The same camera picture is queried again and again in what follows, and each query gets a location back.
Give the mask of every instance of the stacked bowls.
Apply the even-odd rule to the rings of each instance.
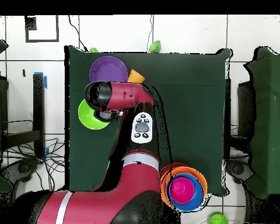
[[[164,167],[160,176],[161,196],[166,205],[190,212],[202,204],[207,194],[207,181],[199,171],[173,163]]]

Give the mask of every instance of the white tile floor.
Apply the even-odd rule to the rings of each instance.
[[[26,43],[24,16],[0,16],[0,39],[9,45],[0,54],[0,72],[9,80],[9,121],[32,120],[32,74],[43,72],[47,76],[45,89],[46,139],[58,138],[64,142],[64,45],[83,46],[68,16],[59,16],[58,43]],[[37,30],[29,31],[30,38],[53,39],[56,26],[54,16],[36,16]],[[243,64],[249,62],[258,46],[270,46],[280,53],[280,15],[117,15],[71,16],[71,22],[80,32],[80,39],[89,49],[98,51],[146,51],[152,40],[160,40],[161,53],[216,53],[231,48],[232,124],[238,123],[237,86],[249,80]],[[30,122],[10,123],[9,131],[30,130]],[[64,156],[64,148],[58,152]],[[232,155],[241,155],[232,150]],[[15,158],[4,160],[4,166]],[[43,165],[37,169],[44,188],[48,188],[47,171]],[[56,188],[64,184],[64,173],[53,172]],[[229,194],[225,197],[208,195],[206,207],[198,212],[183,213],[182,224],[207,224],[214,212],[223,212],[229,224],[242,224],[245,214],[243,187],[226,175]],[[17,194],[41,189],[36,174],[28,183],[21,183]]]

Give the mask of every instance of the green toy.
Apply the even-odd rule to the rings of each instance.
[[[94,48],[94,47],[92,47],[92,48],[90,48],[90,50],[89,50],[91,53],[98,53],[99,51],[97,50],[97,48]]]
[[[228,224],[228,220],[225,215],[221,213],[215,213],[211,216],[208,224]]]
[[[153,42],[149,47],[149,51],[151,53],[159,53],[160,50],[161,50],[161,41],[159,40]]]
[[[95,113],[94,109],[88,106],[86,100],[84,99],[78,108],[78,117],[81,123],[91,130],[100,130],[106,127],[109,122],[101,122],[93,115]]]

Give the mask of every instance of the purple plate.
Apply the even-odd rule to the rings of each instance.
[[[126,82],[128,70],[124,63],[112,56],[100,57],[92,64],[89,72],[91,82]]]

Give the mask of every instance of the black stand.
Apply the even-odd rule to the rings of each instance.
[[[33,130],[15,134],[5,134],[2,137],[1,150],[34,142],[35,156],[42,159],[45,154],[44,143],[44,83],[43,75],[33,75]],[[1,106],[2,106],[2,130],[7,130],[8,108],[7,108],[8,81],[0,77]]]

